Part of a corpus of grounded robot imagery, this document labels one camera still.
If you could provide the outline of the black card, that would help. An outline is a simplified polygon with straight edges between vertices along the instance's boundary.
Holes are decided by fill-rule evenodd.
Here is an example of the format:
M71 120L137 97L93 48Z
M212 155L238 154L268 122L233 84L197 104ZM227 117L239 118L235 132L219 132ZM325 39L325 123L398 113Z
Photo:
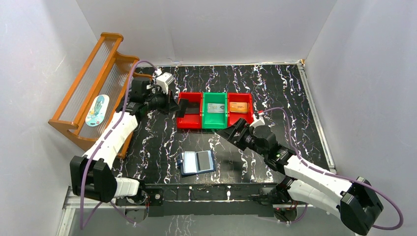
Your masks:
M186 115L199 115L201 111L200 102L189 102L186 106L185 114Z
M178 102L179 110L176 112L176 118L183 118L186 114L186 109L188 107L189 100L188 99L180 99Z

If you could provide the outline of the blue leather card holder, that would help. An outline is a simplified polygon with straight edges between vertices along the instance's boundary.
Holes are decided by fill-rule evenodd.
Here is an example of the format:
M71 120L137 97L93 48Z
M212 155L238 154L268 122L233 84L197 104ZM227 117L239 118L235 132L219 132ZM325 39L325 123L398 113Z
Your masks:
M184 151L177 158L177 166L182 176L215 172L214 152L213 150Z

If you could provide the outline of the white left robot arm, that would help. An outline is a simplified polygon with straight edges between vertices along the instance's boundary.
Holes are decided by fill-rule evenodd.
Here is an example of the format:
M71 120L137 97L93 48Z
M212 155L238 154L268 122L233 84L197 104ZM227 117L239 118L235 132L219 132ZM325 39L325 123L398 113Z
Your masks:
M74 156L69 163L75 195L104 203L124 197L136 205L145 202L145 183L132 177L115 177L111 168L141 118L151 111L167 115L180 110L174 100L174 80L169 73L156 77L154 82L145 77L133 78L128 94L120 100L99 139L82 156Z

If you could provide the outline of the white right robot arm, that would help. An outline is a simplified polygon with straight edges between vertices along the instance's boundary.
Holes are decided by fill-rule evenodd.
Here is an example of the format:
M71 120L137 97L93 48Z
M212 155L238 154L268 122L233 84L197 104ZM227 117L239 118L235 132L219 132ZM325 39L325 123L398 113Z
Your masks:
M311 204L338 217L348 229L362 236L369 233L384 209L368 180L333 177L330 171L279 144L266 125L252 126L240 118L216 133L240 150L248 148L256 152L271 170L284 175L275 189L261 194L258 201L277 200L288 204L294 200Z

